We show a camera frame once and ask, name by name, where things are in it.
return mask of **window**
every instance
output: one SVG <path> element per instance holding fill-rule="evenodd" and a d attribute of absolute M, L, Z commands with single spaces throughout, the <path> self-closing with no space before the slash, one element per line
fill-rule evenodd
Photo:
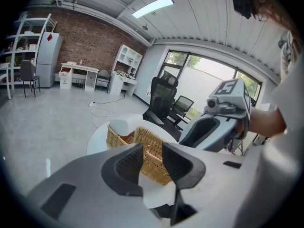
<path fill-rule="evenodd" d="M 175 77 L 179 78 L 182 69 L 184 68 L 187 61 L 187 58 L 188 53 L 169 51 L 164 63 L 162 64 L 162 68 L 160 69 L 158 77 L 161 77 L 163 75 L 163 72 L 167 71 Z"/>
<path fill-rule="evenodd" d="M 261 84 L 239 71 L 237 72 L 236 78 L 243 79 L 250 97 L 256 101 L 260 92 Z"/>
<path fill-rule="evenodd" d="M 209 95 L 222 81 L 242 78 L 254 100 L 257 100 L 261 87 L 260 82 L 236 67 L 190 52 L 169 51 L 158 77 L 164 70 L 179 80 L 175 99 L 183 95 L 194 101 L 186 114 L 189 119 L 202 115 Z"/>

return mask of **red sign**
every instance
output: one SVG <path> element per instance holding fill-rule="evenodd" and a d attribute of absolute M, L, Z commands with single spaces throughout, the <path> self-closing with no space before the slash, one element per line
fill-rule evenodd
<path fill-rule="evenodd" d="M 47 38 L 47 40 L 50 41 L 52 38 L 53 38 L 53 36 L 49 35 L 48 38 Z"/>

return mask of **tree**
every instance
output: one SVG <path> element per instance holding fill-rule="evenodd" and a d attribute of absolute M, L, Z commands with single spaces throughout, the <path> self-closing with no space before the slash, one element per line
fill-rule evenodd
<path fill-rule="evenodd" d="M 244 81 L 249 95 L 254 99 L 257 93 L 258 84 L 240 72 L 237 74 L 237 78 L 241 78 Z"/>
<path fill-rule="evenodd" d="M 183 65 L 184 61 L 186 60 L 186 57 L 187 57 L 186 54 L 174 52 L 171 53 L 169 60 L 177 65 Z M 189 63 L 186 66 L 194 68 L 195 65 L 197 65 L 197 63 L 200 61 L 200 59 L 201 59 L 200 57 L 191 55 Z"/>

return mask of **wicker basket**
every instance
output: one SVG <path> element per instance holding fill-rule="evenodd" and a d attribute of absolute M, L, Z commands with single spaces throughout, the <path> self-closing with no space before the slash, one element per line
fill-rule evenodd
<path fill-rule="evenodd" d="M 135 134 L 133 132 L 123 138 L 124 140 L 110 128 L 110 125 L 108 125 L 106 142 L 109 146 L 120 147 L 131 143 L 142 143 L 142 173 L 162 185 L 166 185 L 172 181 L 162 163 L 162 143 L 166 142 L 164 139 L 142 126 L 136 128 Z"/>
<path fill-rule="evenodd" d="M 143 143 L 142 173 L 152 180 L 166 185 L 172 181 L 162 163 L 162 143 L 166 142 L 145 127 L 137 127 L 134 143 Z"/>
<path fill-rule="evenodd" d="M 113 131 L 113 129 L 108 125 L 108 136 L 106 138 L 106 143 L 112 148 L 125 146 L 133 143 L 134 141 L 134 132 L 128 136 L 119 136 Z"/>

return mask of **gray floor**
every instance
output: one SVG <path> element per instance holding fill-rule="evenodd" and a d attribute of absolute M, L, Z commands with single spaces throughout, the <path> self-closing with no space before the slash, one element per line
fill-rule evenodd
<path fill-rule="evenodd" d="M 51 160 L 51 172 L 68 162 L 84 156 L 90 137 L 96 130 L 95 116 L 91 114 L 91 101 L 107 102 L 123 97 L 110 95 L 104 90 L 85 92 L 72 87 L 60 90 L 58 85 L 41 89 L 37 97 L 29 89 L 18 88 L 7 100 L 6 90 L 0 89 L 0 143 L 1 155 L 17 190 L 26 195 L 46 177 L 46 159 Z M 147 106 L 135 97 L 126 95 L 124 100 L 102 107 L 117 114 L 142 114 Z M 96 114 L 106 111 L 96 109 Z M 101 117 L 97 126 L 104 122 Z"/>

